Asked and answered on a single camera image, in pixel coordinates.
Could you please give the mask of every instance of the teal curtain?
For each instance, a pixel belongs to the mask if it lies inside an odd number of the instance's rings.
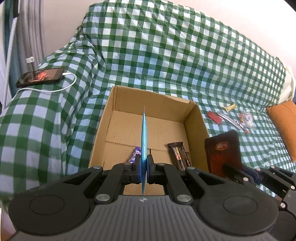
[[[5,42],[6,56],[7,56],[12,20],[13,20],[13,0],[5,0],[4,1],[4,42]],[[20,61],[19,61],[18,46],[17,46],[17,35],[15,34],[13,47],[12,47],[12,58],[11,58],[10,75],[9,75],[9,86],[10,86],[12,97],[15,95],[17,91],[15,84],[17,80],[20,78],[20,76],[21,76],[21,70],[20,70]]]

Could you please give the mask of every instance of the cardboard box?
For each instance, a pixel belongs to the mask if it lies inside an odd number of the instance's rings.
[[[154,162],[171,164],[167,144],[183,142],[191,164],[208,171],[204,140],[209,133],[198,105],[182,98],[123,86],[111,90],[89,167],[102,166],[109,170],[117,163],[128,161],[134,148],[141,146],[144,107],[148,148]],[[124,194],[142,195],[141,185],[127,185]],[[163,195],[163,187],[146,184],[145,195]]]

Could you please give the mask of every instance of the checkered tablecloth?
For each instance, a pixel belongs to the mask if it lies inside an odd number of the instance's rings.
[[[0,117],[0,199],[88,167],[96,130],[112,86],[124,85],[197,102],[207,111],[236,103],[256,128],[239,131],[243,162],[294,170],[265,107],[276,104],[285,69],[250,39],[192,8],[167,1],[105,1],[91,5],[70,43],[40,68],[63,67],[78,77],[53,94],[22,91]],[[64,77],[59,89],[73,81]]]

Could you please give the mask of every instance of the orange cushion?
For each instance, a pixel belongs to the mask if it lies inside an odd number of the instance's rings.
[[[266,108],[278,129],[292,161],[296,161],[296,105],[292,101]]]

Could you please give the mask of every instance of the oval logo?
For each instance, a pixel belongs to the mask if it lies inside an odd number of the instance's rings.
[[[227,142],[220,142],[216,145],[216,150],[225,150],[228,148]]]

